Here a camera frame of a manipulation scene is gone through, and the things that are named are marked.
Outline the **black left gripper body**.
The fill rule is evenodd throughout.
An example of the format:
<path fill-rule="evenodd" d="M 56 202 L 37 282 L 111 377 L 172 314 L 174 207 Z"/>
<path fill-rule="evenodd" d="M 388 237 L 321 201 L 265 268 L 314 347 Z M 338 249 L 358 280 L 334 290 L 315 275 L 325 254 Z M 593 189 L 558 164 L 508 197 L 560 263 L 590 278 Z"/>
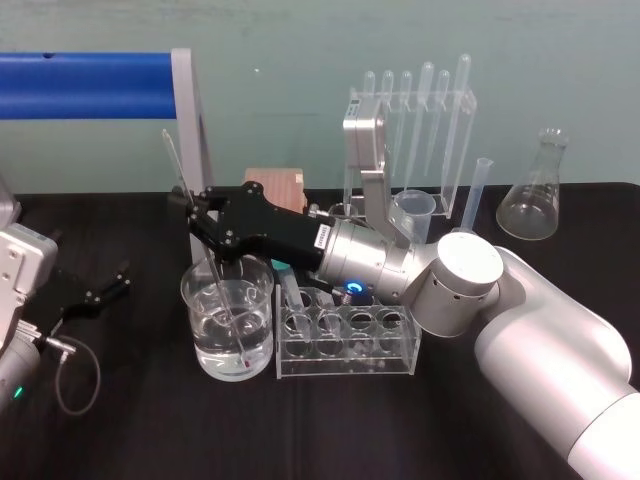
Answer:
<path fill-rule="evenodd" d="M 55 269 L 49 279 L 26 301 L 22 320 L 40 333 L 52 333 L 64 321 L 95 315 L 92 292 L 78 276 Z"/>

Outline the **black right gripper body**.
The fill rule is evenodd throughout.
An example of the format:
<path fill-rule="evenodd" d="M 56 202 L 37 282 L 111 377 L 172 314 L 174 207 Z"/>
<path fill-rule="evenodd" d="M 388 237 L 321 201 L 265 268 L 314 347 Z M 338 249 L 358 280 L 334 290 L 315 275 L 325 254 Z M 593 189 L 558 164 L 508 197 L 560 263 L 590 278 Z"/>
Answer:
<path fill-rule="evenodd" d="M 218 201 L 218 257 L 253 255 L 307 271 L 319 269 L 329 220 L 270 203 L 259 183 L 226 189 Z"/>

